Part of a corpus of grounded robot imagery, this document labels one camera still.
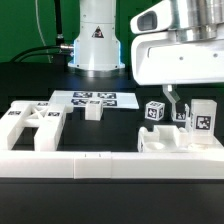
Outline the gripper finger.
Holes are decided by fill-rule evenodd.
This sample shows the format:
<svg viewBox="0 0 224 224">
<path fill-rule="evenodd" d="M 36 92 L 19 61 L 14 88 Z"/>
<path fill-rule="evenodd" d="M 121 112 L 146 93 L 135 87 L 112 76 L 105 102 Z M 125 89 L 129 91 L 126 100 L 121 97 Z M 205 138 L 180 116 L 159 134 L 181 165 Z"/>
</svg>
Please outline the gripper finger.
<svg viewBox="0 0 224 224">
<path fill-rule="evenodd" d="M 176 92 L 176 86 L 172 84 L 166 84 L 162 86 L 163 93 L 166 96 L 166 98 L 169 100 L 169 102 L 172 105 L 171 109 L 171 117 L 176 117 L 176 103 L 180 100 L 177 92 Z"/>
</svg>

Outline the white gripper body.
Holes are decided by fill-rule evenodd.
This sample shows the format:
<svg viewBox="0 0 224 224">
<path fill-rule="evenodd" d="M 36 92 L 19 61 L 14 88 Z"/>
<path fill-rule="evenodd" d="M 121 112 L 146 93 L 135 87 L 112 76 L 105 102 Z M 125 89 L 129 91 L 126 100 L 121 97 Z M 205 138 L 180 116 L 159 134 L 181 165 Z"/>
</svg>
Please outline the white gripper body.
<svg viewBox="0 0 224 224">
<path fill-rule="evenodd" d="M 224 0 L 161 0 L 130 26 L 138 84 L 224 82 Z"/>
</svg>

